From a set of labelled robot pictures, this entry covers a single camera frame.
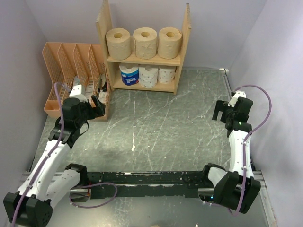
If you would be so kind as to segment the white toilet roll blue wrapper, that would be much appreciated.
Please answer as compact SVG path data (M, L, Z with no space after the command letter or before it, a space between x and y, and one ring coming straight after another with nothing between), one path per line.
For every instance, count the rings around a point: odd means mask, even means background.
M139 65L130 63L120 63L119 69L121 72L122 82L127 85L135 85L139 82Z

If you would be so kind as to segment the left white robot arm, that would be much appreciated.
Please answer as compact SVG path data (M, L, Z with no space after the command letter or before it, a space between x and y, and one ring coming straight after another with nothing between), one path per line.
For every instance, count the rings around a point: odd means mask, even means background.
M82 189L89 180L87 168L78 164L66 167L60 179L52 182L62 159L82 135L80 129L89 120L105 115L106 106L92 95L94 106L83 95L65 99L61 116L51 130L45 150L25 182L15 193L7 193L3 204L12 226L45 227L53 209L73 187Z

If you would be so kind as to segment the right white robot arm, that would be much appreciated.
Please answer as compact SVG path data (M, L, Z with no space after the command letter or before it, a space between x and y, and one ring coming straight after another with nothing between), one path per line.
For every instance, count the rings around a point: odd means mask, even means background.
M230 167L208 164L201 176L206 188L214 186L211 201L230 210L245 214L258 195L261 185L255 180L250 161L252 126L247 122L253 101L243 93L234 94L230 101L217 100L213 120L224 123L230 144Z

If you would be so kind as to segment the beige toilet roll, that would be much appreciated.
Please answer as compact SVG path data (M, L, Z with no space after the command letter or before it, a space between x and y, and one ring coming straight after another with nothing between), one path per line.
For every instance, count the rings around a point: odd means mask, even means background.
M133 32L136 57L151 59L157 53L157 32L149 27L138 28Z
M124 28L114 28L106 33L109 55L116 60L124 60L131 53L130 33Z
M158 55L164 59L176 58L182 41L182 33L174 27L165 27L159 31Z

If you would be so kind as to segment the white dotted toilet roll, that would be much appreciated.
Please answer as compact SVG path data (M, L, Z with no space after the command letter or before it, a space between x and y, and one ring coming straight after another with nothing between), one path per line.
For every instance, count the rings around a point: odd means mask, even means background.
M158 67L153 65L139 65L139 84L144 88L153 88L158 81Z

